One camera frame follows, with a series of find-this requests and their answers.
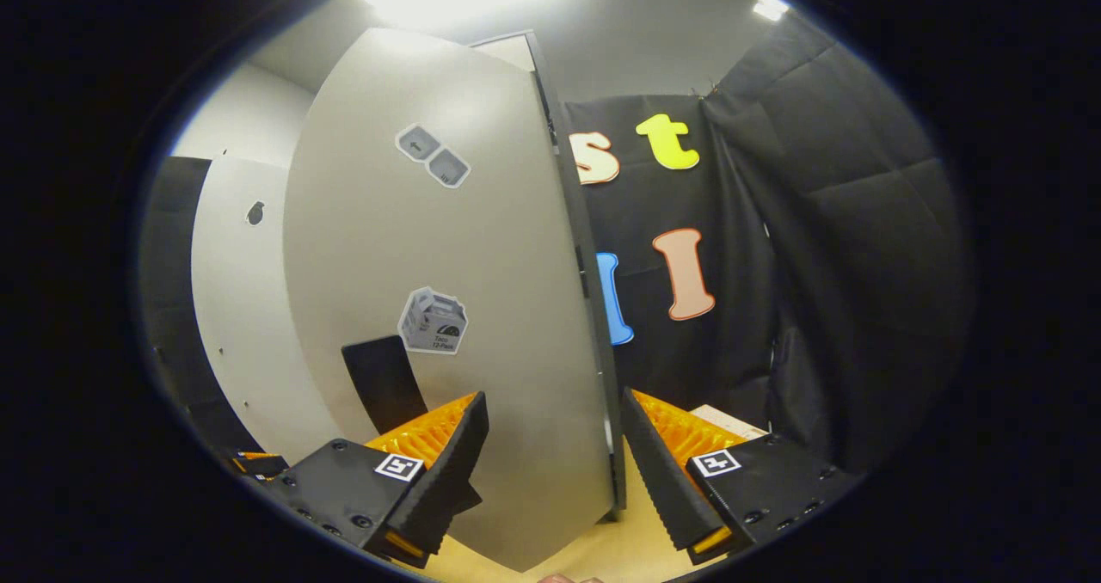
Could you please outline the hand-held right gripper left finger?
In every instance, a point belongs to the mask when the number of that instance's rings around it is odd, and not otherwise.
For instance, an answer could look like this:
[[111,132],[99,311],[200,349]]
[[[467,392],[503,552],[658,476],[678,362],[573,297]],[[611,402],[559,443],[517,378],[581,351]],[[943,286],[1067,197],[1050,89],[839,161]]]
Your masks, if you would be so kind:
[[483,501],[471,475],[489,427],[484,392],[471,392],[366,446],[331,439],[262,485],[344,543],[425,566],[453,520]]

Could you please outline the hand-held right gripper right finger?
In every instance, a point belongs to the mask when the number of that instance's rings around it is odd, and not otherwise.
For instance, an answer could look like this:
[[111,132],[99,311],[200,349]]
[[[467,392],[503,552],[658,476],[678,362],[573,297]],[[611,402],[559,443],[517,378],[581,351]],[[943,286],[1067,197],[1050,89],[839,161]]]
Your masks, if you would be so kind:
[[676,550],[695,564],[774,543],[860,485],[778,435],[746,438],[625,388],[630,454]]

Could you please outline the white shoe cabinet door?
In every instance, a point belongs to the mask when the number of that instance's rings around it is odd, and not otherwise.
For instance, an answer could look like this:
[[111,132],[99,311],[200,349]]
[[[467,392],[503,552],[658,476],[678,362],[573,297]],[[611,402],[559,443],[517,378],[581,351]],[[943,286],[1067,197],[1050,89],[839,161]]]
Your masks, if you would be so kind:
[[288,170],[221,156],[196,208],[190,278],[198,331],[235,417],[296,464],[339,437],[292,323],[283,235]]
[[481,504],[458,543],[534,573],[614,506],[598,340],[532,74],[370,29],[319,89],[284,212],[292,320],[341,435],[378,435],[341,356],[397,334],[424,286],[464,305],[457,352],[412,353],[429,406],[486,394]]

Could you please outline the white shoe cabinet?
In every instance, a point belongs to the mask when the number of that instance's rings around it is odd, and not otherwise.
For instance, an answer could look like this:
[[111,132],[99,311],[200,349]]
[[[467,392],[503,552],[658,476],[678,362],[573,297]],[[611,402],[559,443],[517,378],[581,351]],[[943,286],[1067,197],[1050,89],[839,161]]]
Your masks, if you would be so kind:
[[562,182],[563,204],[566,207],[575,253],[575,268],[581,278],[581,292],[588,309],[589,329],[595,342],[595,376],[603,395],[603,418],[606,418],[606,444],[609,452],[611,473],[611,508],[601,522],[620,520],[628,506],[626,462],[623,453],[621,426],[620,383],[615,374],[613,350],[610,343],[606,296],[603,296],[595,253],[595,235],[588,206],[581,190],[573,144],[570,125],[563,112],[562,101],[554,82],[548,77],[548,61],[539,47],[533,30],[527,29],[494,38],[481,40],[472,50],[483,52],[492,58],[528,72],[538,94],[539,107],[550,134],[550,145],[556,157],[559,182]]

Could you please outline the small white box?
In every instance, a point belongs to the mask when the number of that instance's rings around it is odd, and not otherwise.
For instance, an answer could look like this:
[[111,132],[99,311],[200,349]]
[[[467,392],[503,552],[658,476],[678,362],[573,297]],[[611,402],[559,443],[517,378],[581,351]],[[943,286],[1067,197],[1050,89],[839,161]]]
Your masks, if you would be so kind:
[[735,437],[743,439],[743,441],[751,441],[751,439],[757,439],[768,435],[768,431],[746,424],[743,420],[739,420],[730,414],[726,414],[712,406],[709,406],[709,404],[701,404],[701,406],[693,409],[691,414],[716,427],[721,427],[721,429],[735,435]]

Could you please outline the black backdrop cloth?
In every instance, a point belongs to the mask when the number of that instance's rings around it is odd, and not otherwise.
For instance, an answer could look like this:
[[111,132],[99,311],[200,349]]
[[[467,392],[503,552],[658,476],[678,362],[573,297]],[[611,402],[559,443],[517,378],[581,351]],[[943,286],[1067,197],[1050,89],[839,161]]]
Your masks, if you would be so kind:
[[562,112],[620,164],[582,194],[633,332],[621,386],[857,473],[919,431],[963,354],[974,250],[952,165],[868,62],[793,14],[711,94]]

